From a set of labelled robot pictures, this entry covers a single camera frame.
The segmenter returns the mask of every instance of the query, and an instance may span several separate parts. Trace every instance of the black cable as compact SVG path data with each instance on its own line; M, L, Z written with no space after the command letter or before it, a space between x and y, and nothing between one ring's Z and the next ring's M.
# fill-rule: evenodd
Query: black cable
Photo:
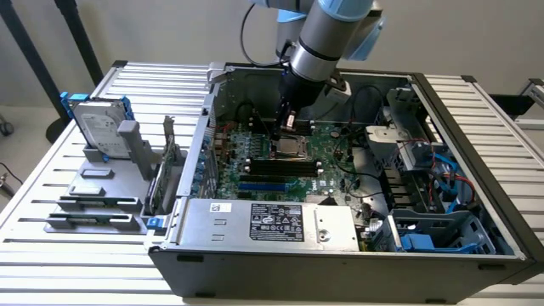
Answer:
M6 170L8 170L10 175L19 181L19 183L23 185L23 181L20 180L20 178L18 177L18 175L14 174L14 172L10 170L8 166L0 162L2 166L4 166Z
M355 94L351 96L351 99L354 99L354 102L351 103L351 116L352 118L355 118L355 103L358 102L358 96L359 93L364 90L372 88L380 95L380 101L382 101L382 107L386 106L386 98L384 98L384 93L382 92L380 88L378 88L378 86L375 85L362 85L358 90L355 91Z
M236 121L236 122L240 122L239 112L240 112L242 107L246 106L246 105L251 105L251 107L255 108L255 104L254 104L254 102L251 100L242 101L236 105L236 108L235 108L235 119L234 119L234 121Z
M371 196L376 196L378 194L383 194L383 193L384 193L383 191L380 191L379 193L372 193L372 194L370 194L368 196L356 196L356 195L351 192L351 187L354 186L354 183L355 183L355 182L356 182L356 180L350 183L350 186L348 186L348 194L350 194L352 197L355 197L356 199L370 198Z
M339 165L339 161L338 161L336 158L335 158L335 152L336 152L336 150L339 149L340 143L343 142L344 139L347 139L347 135L340 138L339 142L336 143L335 149L332 150L332 154L334 154L334 156L332 156L332 161L335 162L335 166L336 166L343 172L346 172L346 173L355 174L355 175L363 175L363 176L367 176L367 177L372 177L374 179L376 179L378 181L380 181L380 178L379 178L376 175L370 174L370 173L364 173L364 172L351 171L351 170L346 169L343 166Z
M339 103L336 103L335 105L332 105L332 107L330 108L330 110L323 113L322 115L319 115L314 120L320 120L322 118L324 118L334 110L335 108L339 106Z
M280 56L280 60L278 62L260 63L260 62L256 62L256 61L254 61L251 59L251 57L248 55L248 52L246 51L244 28L246 28L246 22L248 21L248 16L250 16L250 13L251 13L254 7L255 7L255 3L250 6L250 8L248 8L248 10L247 10L247 12L244 14L244 19L242 21L242 28L240 28L240 48L242 48L242 53L243 53L246 59L248 60L248 62L251 62L256 67L260 67L260 68L276 67L276 66L282 65L282 63L283 63L282 62L283 55Z

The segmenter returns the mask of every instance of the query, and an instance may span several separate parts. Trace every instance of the pci express slot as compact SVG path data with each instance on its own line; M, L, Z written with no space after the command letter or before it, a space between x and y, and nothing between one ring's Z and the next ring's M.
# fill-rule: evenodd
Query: pci express slot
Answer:
M268 183L240 183L238 185L239 190L255 190L255 191L287 191L286 184L268 184Z
M318 177L316 161L252 161L246 169L251 175Z
M264 124L260 120L252 121L252 132L255 134L268 134L267 131L274 130L274 122L266 121ZM287 135L298 135L298 136L312 136L312 125L310 121L296 121L295 122L295 132L283 131L282 133Z
M286 183L286 177L276 177L272 175L242 175L240 182L259 182L259 183Z

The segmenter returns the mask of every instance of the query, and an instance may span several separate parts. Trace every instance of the metal workbench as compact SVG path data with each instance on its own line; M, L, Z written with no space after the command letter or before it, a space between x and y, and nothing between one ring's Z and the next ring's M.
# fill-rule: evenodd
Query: metal workbench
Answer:
M143 138L154 147L164 145L163 116L176 116L176 142L187 148L208 93L207 71L207 66L130 62L111 69L92 95L130 97ZM467 83L459 76L427 77L544 241L540 150L476 83ZM83 146L83 136L72 122L0 214L0 305L255 305L255 301L175 296L143 247L146 236L44 231L44 219L55 210L55 201L83 163ZM544 275L518 286L495 285L460 305L544 305Z

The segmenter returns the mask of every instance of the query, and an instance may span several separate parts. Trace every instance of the blue drive bracket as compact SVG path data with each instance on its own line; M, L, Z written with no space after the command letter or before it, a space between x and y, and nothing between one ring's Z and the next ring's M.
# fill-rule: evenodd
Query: blue drive bracket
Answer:
M470 254L478 249L476 243L471 243L459 248L435 247L431 236L424 234L407 234L400 237L400 242L407 252Z
M155 230L158 232L166 231L167 227L164 227L164 218L159 217L150 218L146 227L148 230Z

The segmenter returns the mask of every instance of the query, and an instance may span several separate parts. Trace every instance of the power supply label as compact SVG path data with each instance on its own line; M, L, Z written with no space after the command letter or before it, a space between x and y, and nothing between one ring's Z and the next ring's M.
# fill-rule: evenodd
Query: power supply label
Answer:
M250 238L304 242L302 205L252 204Z

